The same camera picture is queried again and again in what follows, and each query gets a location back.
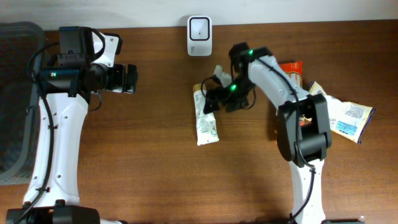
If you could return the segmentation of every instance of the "white wall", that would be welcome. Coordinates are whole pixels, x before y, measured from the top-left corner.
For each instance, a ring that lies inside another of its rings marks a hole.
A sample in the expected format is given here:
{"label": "white wall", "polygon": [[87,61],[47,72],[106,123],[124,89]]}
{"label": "white wall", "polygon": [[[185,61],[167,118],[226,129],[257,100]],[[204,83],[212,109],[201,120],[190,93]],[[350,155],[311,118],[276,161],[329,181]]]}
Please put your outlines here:
{"label": "white wall", "polygon": [[214,25],[398,19],[398,0],[0,0],[0,22],[60,26],[184,26],[204,14]]}

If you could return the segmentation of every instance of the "white tube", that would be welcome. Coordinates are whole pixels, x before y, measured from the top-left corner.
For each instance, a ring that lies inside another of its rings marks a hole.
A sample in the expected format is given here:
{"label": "white tube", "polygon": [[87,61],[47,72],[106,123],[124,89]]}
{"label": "white tube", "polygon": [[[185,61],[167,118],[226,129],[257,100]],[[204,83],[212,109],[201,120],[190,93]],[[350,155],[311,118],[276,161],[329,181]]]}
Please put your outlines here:
{"label": "white tube", "polygon": [[216,119],[213,113],[204,114],[205,97],[200,91],[200,84],[193,86],[193,99],[195,101],[195,114],[197,116],[198,146],[218,142]]}

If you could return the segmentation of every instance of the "brown tabletop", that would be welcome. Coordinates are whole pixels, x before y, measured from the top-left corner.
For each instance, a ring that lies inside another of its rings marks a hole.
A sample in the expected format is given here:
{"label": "brown tabletop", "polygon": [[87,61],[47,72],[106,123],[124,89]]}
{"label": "brown tabletop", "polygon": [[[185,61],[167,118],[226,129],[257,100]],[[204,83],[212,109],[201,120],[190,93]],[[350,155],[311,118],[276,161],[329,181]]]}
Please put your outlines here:
{"label": "brown tabletop", "polygon": [[[275,109],[259,90],[249,111],[215,113],[217,143],[197,146],[192,86],[229,68],[233,44],[268,46],[278,61],[302,60],[343,101],[377,108],[355,144],[333,133],[322,177],[326,217],[398,220],[398,21],[214,26],[213,53],[187,54],[185,27],[112,29],[117,63],[137,65],[134,95],[103,93],[80,142],[82,206],[102,218],[144,223],[237,223],[287,218],[292,179],[274,140]],[[56,33],[47,33],[49,42]],[[19,208],[26,185],[0,187],[0,220]]]}

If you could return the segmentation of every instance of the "brown cap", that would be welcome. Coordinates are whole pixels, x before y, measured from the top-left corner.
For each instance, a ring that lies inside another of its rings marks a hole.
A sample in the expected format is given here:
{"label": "brown cap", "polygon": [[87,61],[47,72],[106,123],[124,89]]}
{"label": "brown cap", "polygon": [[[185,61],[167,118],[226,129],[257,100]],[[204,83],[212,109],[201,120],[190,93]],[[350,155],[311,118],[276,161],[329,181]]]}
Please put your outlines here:
{"label": "brown cap", "polygon": [[[196,91],[200,90],[200,86],[201,86],[201,83],[195,84],[195,85],[192,87],[193,92],[196,92]],[[206,90],[206,85],[205,85],[205,84],[203,84],[203,90]]]}

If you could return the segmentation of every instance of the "orange package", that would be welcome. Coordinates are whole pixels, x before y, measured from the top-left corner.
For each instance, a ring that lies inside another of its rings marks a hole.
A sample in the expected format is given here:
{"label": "orange package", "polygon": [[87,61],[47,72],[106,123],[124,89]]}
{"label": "orange package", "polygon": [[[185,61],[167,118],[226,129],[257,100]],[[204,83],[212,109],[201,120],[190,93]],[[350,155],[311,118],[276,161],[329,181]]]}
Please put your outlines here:
{"label": "orange package", "polygon": [[303,62],[283,63],[279,66],[290,77],[293,83],[303,88]]}

